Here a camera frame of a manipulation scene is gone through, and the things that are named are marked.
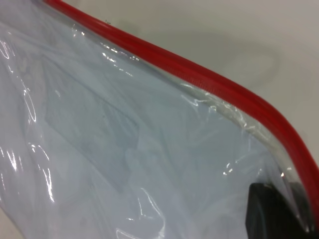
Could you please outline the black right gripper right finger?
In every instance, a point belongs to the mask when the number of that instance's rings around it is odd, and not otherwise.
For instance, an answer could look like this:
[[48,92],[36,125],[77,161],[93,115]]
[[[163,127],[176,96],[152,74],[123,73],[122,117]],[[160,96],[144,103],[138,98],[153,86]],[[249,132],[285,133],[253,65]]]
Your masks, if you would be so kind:
[[290,182],[290,187],[296,204],[300,207],[307,206],[308,199],[302,184],[299,182]]

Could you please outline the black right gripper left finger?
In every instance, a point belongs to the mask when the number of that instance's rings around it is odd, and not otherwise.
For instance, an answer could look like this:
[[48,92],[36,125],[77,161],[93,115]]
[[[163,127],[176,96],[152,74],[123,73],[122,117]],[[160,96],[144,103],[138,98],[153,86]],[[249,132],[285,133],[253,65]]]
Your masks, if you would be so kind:
[[249,239],[308,239],[284,197],[272,186],[249,187],[245,226]]

